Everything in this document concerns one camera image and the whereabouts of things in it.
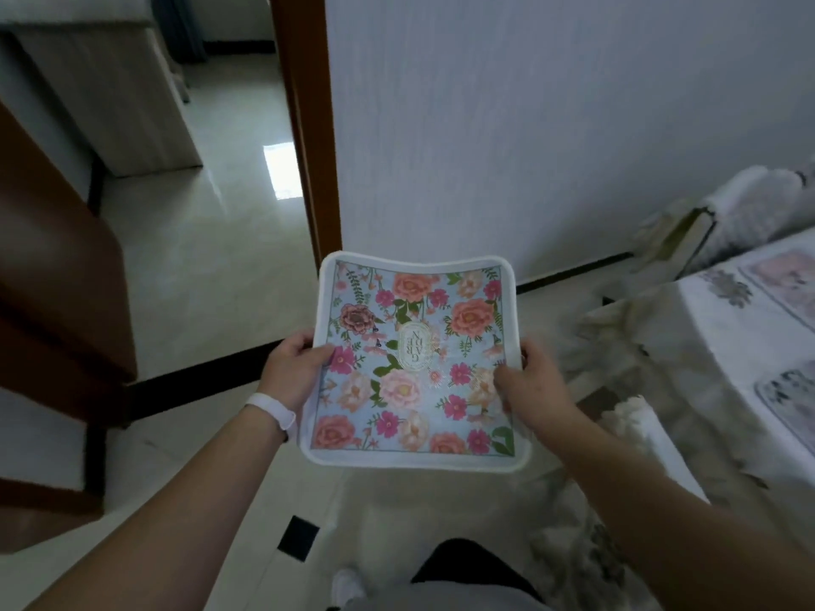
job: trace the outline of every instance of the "door frame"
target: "door frame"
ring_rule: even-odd
[[[319,269],[325,256],[342,248],[325,0],[269,4]]]

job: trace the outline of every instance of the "tiled floor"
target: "tiled floor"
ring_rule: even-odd
[[[626,268],[617,264],[519,297],[522,335],[543,336],[562,354],[576,346],[576,318],[600,305],[596,288]],[[64,536],[0,557],[3,608],[23,608],[155,493],[238,411],[254,384],[112,432],[107,515]],[[545,519],[540,479],[556,466],[537,450],[512,476],[328,468],[284,446],[233,543],[208,609],[321,609],[332,573],[360,567],[375,591],[408,580],[433,547],[473,538],[524,570],[526,536]],[[320,526],[305,563],[276,550],[292,515]]]
[[[187,77],[185,113],[204,168],[104,187],[139,379],[269,343],[315,317],[303,200],[275,199],[264,158],[264,146],[292,141],[277,58],[212,58]]]

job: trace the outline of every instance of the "oval logo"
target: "oval logo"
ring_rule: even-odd
[[[422,322],[409,322],[399,329],[399,364],[403,369],[422,370],[430,366],[431,338],[430,328]]]

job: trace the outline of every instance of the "white sneaker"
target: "white sneaker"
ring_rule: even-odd
[[[360,573],[352,568],[338,570],[331,581],[331,606],[343,608],[354,598],[368,598]]]

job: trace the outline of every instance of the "pants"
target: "pants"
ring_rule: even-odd
[[[539,603],[544,602],[524,577],[480,544],[464,538],[452,538],[438,545],[410,583],[428,581],[514,587],[526,592]]]

